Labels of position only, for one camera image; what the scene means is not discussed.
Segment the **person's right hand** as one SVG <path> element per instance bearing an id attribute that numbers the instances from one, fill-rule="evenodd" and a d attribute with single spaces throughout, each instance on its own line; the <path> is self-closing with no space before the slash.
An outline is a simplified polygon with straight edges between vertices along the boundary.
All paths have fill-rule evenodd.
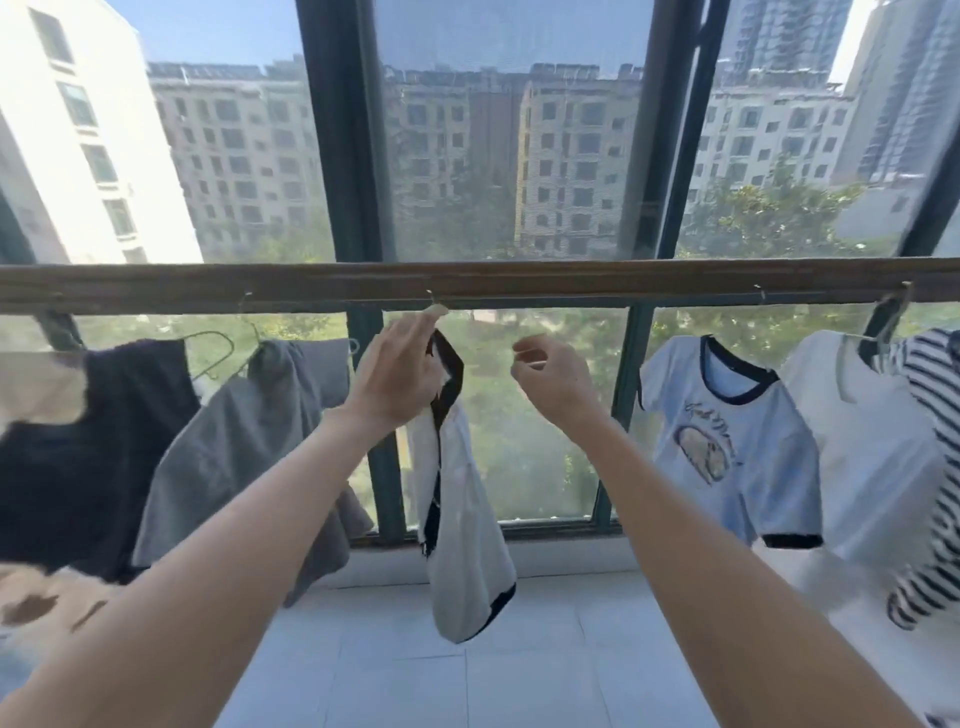
<path id="1" fill-rule="evenodd" d="M 571 441 L 579 442 L 590 428 L 610 418 L 594 386 L 585 358 L 558 341 L 558 349 L 542 372 L 512 375 L 527 400 Z"/>

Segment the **person's left hand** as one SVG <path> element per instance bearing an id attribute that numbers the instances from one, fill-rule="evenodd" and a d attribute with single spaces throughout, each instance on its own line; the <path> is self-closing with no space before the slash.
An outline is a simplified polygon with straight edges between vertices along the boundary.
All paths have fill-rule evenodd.
<path id="1" fill-rule="evenodd" d="M 356 370 L 342 409 L 358 424 L 364 438 L 376 444 L 404 426 L 440 393 L 446 379 L 444 365 L 434 352 L 401 353 L 376 334 Z"/>

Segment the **white shirt with black trim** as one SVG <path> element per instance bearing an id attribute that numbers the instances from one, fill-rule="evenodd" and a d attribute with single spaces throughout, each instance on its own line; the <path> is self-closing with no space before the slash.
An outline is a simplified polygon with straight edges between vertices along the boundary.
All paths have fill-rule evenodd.
<path id="1" fill-rule="evenodd" d="M 427 352 L 445 371 L 438 394 L 405 425 L 408 492 L 438 634 L 454 645 L 483 632 L 513 599 L 518 576 L 475 462 L 460 400 L 464 362 L 435 330 Z"/>

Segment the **person's left forearm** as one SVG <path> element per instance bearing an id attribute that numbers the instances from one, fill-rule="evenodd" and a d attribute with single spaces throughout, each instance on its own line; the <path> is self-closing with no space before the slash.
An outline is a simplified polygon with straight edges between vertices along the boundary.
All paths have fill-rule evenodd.
<path id="1" fill-rule="evenodd" d="M 74 580 L 0 728 L 212 728 L 350 474 L 409 419 L 337 407 L 130 585 Z"/>

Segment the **person's right forearm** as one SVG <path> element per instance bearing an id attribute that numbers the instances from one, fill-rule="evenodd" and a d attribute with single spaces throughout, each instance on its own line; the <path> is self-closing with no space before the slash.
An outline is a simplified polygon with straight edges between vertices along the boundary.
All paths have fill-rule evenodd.
<path id="1" fill-rule="evenodd" d="M 556 417 L 606 485 L 721 728 L 924 728 L 834 626 L 593 407 Z"/>

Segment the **grey shirt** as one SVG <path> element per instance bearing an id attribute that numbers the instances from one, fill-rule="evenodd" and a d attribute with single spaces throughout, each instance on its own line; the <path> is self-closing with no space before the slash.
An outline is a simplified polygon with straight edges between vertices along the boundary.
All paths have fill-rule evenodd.
<path id="1" fill-rule="evenodd" d="M 350 389 L 350 341 L 263 341 L 157 464 L 130 558 L 141 573 L 302 443 Z"/>

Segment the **light blue printed t-shirt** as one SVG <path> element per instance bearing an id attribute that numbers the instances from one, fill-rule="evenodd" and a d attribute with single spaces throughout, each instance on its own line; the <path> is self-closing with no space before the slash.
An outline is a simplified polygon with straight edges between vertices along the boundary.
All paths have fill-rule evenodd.
<path id="1" fill-rule="evenodd" d="M 744 544 L 824 545 L 819 448 L 776 370 L 676 335 L 640 368 L 637 405 L 662 420 L 655 466 Z"/>

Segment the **grey clothes hanger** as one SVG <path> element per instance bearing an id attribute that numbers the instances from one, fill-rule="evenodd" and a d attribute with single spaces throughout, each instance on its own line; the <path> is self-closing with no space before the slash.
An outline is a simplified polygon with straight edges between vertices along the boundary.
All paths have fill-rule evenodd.
<path id="1" fill-rule="evenodd" d="M 907 286 L 888 294 L 877 303 L 865 330 L 860 334 L 845 334 L 838 349 L 838 364 L 846 364 L 856 356 L 870 370 L 882 369 L 892 337 L 905 310 L 909 307 L 911 294 Z"/>

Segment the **dark navy shirt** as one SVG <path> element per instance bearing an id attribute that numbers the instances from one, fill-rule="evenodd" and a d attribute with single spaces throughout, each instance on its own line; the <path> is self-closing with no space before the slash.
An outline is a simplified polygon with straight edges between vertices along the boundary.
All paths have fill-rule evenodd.
<path id="1" fill-rule="evenodd" d="M 81 371 L 78 419 L 0 438 L 0 562 L 126 585 L 155 470 L 201 403 L 180 339 L 90 350 Z"/>

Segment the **plain white shirt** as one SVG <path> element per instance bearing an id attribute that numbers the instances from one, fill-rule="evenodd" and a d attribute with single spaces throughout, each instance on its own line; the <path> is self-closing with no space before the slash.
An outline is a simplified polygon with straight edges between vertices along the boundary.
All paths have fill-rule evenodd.
<path id="1" fill-rule="evenodd" d="M 778 374 L 818 447 L 825 546 L 897 572 L 921 556 L 936 453 L 904 383 L 856 355 L 837 363 L 844 335 L 808 335 Z"/>

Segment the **black and white striped shirt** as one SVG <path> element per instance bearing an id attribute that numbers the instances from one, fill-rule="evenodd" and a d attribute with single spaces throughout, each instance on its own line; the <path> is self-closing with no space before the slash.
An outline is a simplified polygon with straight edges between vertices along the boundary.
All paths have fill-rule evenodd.
<path id="1" fill-rule="evenodd" d="M 929 430 L 929 506 L 918 560 L 890 592 L 889 620 L 905 631 L 960 613 L 960 328 L 930 328 L 896 342 L 878 365 L 906 386 Z"/>

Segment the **beige brown patterned cloth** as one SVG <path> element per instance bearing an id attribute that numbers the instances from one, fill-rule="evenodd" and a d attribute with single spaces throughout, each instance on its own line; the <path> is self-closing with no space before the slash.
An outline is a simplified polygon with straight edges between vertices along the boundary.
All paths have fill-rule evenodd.
<path id="1" fill-rule="evenodd" d="M 70 566 L 0 562 L 0 685 L 45 661 L 124 590 Z"/>

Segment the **brown wooden rail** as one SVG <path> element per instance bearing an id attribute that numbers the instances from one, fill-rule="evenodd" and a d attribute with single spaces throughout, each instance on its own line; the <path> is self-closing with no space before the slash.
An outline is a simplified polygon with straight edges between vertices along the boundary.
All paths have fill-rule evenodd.
<path id="1" fill-rule="evenodd" d="M 864 304 L 907 286 L 920 303 L 960 302 L 960 258 L 669 259 L 306 264 L 0 266 L 0 314 L 321 313 L 349 305 L 451 310 Z"/>

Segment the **dark window frame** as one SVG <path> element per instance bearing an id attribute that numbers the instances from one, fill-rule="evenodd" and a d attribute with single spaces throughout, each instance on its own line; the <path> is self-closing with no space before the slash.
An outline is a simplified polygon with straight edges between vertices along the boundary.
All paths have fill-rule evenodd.
<path id="1" fill-rule="evenodd" d="M 960 0 L 204 6 L 0 0 L 0 266 L 960 259 Z M 779 366 L 878 303 L 452 309 L 508 539 L 619 531 L 508 382 L 515 337 L 570 338 L 650 443 L 630 398 L 674 335 Z M 0 392 L 207 330 L 351 366 L 407 310 L 0 314 Z"/>

